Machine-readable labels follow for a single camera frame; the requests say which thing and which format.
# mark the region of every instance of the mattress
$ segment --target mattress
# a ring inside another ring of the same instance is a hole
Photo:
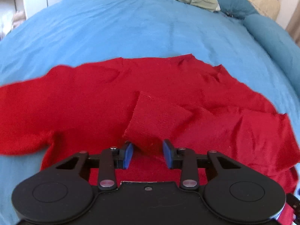
[[[40,77],[59,64],[185,54],[222,64],[288,113],[300,143],[299,99],[242,21],[175,0],[64,0],[44,9],[0,42],[0,85]],[[39,170],[43,155],[0,156],[1,225],[18,221],[11,192]]]

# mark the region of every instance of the silver bolt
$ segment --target silver bolt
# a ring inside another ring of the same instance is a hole
[[[187,180],[184,180],[184,181],[182,182],[182,184],[183,184],[183,186],[185,186],[185,187],[191,188],[191,187],[195,187],[198,183],[197,183],[197,181],[195,181],[195,180],[187,179]]]
[[[104,179],[100,182],[100,186],[104,188],[109,188],[115,185],[115,182],[110,179]]]

